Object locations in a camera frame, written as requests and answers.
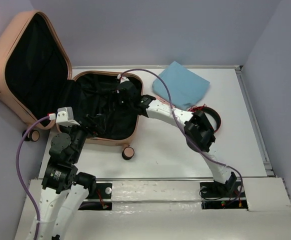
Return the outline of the pink hard-shell suitcase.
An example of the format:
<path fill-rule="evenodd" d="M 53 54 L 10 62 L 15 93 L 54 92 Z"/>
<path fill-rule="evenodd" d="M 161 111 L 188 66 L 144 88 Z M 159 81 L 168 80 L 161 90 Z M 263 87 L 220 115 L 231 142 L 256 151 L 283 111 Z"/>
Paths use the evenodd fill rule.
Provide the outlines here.
<path fill-rule="evenodd" d="M 143 82 L 128 74 L 143 93 Z M 18 13 L 0 36 L 0 100 L 26 124 L 42 119 L 38 127 L 49 130 L 45 117 L 59 108 L 72 107 L 74 119 L 105 115 L 105 133 L 87 136 L 89 144 L 122 146 L 122 157 L 135 155 L 131 147 L 139 117 L 119 106 L 118 73 L 88 70 L 72 74 L 71 62 L 49 18 L 39 10 Z"/>

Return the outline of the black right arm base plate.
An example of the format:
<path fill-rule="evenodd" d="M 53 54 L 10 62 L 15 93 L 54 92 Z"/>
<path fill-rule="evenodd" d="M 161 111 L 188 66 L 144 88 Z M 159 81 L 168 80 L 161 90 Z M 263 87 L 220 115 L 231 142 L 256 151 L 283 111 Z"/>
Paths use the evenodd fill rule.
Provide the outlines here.
<path fill-rule="evenodd" d="M 200 182 L 199 196 L 203 210 L 248 209 L 245 190 L 239 181 L 226 193 L 217 190 L 212 181 Z"/>

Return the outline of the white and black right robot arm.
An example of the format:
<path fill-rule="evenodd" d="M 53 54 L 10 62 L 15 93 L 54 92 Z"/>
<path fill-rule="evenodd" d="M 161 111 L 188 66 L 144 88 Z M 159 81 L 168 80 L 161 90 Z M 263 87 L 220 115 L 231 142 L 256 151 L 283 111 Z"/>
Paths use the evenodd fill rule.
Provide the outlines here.
<path fill-rule="evenodd" d="M 130 112 L 162 121 L 181 130 L 188 147 L 199 153 L 209 167 L 214 191 L 221 196 L 227 196 L 236 189 L 237 175 L 219 156 L 214 128 L 203 111 L 181 110 L 162 103 L 154 96 L 140 95 L 135 85 L 126 77 L 118 82 L 116 93 L 119 95 L 119 103 Z"/>

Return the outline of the red and black headphones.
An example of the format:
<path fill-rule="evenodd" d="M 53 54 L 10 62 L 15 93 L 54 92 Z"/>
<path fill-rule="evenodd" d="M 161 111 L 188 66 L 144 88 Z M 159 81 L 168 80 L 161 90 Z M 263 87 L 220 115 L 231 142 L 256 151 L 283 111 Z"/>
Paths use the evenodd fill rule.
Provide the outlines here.
<path fill-rule="evenodd" d="M 207 106 L 206 104 L 201 105 L 201 106 L 193 105 L 187 111 L 193 112 L 193 113 L 195 113 L 197 111 L 204 112 L 205 114 L 211 116 L 213 118 L 213 120 L 215 121 L 215 127 L 213 127 L 214 133 L 216 133 L 220 129 L 221 124 L 222 124 L 221 116 L 218 114 L 217 111 L 215 111 L 213 108 Z"/>

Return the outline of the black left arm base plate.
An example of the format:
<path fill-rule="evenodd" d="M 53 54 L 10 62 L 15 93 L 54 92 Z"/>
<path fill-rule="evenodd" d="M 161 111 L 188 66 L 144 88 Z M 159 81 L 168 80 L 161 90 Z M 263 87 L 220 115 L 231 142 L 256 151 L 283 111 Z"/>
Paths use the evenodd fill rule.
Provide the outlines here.
<path fill-rule="evenodd" d="M 111 211 L 112 203 L 111 182 L 98 182 L 96 189 L 90 193 L 79 207 L 80 211 Z"/>

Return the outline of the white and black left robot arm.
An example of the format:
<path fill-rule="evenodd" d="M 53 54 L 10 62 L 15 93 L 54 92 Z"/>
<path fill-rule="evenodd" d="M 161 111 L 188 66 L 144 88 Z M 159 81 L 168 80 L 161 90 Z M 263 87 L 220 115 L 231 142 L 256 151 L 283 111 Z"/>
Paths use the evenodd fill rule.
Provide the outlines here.
<path fill-rule="evenodd" d="M 42 179 L 39 206 L 28 232 L 28 240 L 63 240 L 84 199 L 96 193 L 96 177 L 79 172 L 75 166 L 88 131 L 65 110 L 50 113 L 49 120 L 70 127 L 50 143 L 49 161 Z"/>

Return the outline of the light blue cloth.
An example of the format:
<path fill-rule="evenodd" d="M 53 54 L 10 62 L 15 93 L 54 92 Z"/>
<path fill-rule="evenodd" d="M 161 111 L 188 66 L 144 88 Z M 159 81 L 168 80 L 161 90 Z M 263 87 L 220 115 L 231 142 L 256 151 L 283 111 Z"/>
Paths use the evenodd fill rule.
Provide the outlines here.
<path fill-rule="evenodd" d="M 161 72 L 159 77 L 167 87 L 164 87 L 164 84 L 157 78 L 152 83 L 153 93 L 168 101 L 167 90 L 169 90 L 172 104 L 181 110 L 187 110 L 198 103 L 210 87 L 208 80 L 176 61 Z"/>

